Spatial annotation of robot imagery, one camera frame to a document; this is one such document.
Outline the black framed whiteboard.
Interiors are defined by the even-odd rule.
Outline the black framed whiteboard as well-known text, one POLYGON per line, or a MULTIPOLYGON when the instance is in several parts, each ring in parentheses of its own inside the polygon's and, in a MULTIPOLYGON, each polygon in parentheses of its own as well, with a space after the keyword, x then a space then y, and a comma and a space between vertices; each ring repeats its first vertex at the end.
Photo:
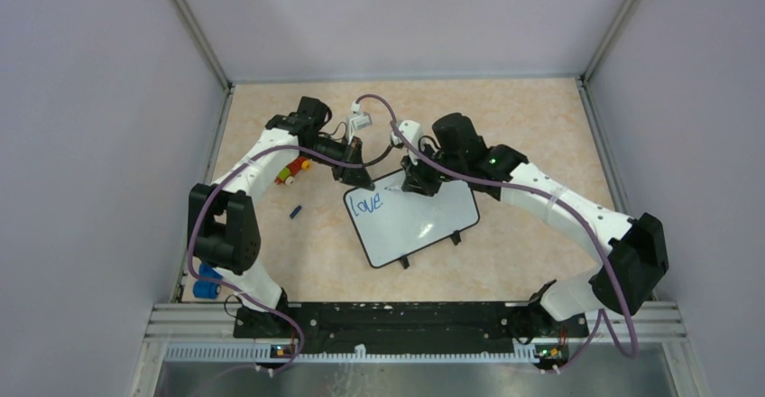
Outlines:
POLYGON ((343 202, 366 256, 374 269, 402 261, 445 239, 461 242, 461 233, 480 221, 475 195, 461 180, 441 185, 433 197, 393 192, 404 171, 392 171, 374 181, 375 190, 350 189, 343 202))

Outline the blue marker cap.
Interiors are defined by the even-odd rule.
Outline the blue marker cap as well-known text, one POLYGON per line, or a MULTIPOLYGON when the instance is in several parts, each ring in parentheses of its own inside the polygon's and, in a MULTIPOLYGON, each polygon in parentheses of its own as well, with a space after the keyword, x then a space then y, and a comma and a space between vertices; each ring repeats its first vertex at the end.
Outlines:
POLYGON ((302 210, 302 206, 298 205, 296 206, 291 212, 290 212, 290 219, 294 219, 299 212, 302 210))

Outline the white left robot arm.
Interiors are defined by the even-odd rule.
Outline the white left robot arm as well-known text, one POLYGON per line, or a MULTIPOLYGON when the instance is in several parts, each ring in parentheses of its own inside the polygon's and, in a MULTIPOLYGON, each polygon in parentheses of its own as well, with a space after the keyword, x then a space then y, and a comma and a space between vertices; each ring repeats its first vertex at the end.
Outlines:
POLYGON ((353 103, 346 135, 339 140, 323 130, 331 118, 326 104, 303 97, 296 111, 266 123, 255 145, 231 170, 189 193, 189 259, 214 268, 223 286, 256 311, 255 326, 268 337, 286 331, 290 314, 278 305, 282 287, 258 259, 262 237, 255 207, 263 194, 299 157, 327 165, 334 180, 345 185, 374 188, 362 161, 363 142, 356 136, 371 125, 370 115, 353 103))

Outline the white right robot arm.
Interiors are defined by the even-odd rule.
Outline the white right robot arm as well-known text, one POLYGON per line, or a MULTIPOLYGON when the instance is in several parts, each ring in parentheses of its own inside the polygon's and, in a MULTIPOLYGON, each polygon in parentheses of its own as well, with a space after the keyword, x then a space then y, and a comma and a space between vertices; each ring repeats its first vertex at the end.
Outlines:
POLYGON ((668 271, 664 227, 650 213, 632 217, 597 204, 553 180, 505 144, 489 146, 466 115, 452 113, 432 126, 435 144, 422 143, 420 124, 392 124, 391 141, 408 154, 403 190, 434 196, 450 181, 521 208, 557 229, 595 260, 590 271, 547 283, 531 298, 529 323, 552 336, 566 319, 599 309, 635 315, 668 271))

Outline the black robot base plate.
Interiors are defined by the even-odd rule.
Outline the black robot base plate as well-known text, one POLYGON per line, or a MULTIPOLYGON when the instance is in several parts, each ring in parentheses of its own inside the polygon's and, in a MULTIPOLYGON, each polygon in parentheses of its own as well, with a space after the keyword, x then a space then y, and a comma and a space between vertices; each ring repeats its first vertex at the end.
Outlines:
POLYGON ((273 313, 242 307, 236 312, 234 337, 298 337, 305 344, 381 341, 384 346, 404 339, 438 342, 585 337, 584 315, 556 321, 540 306, 504 301, 468 302, 282 302, 273 313))

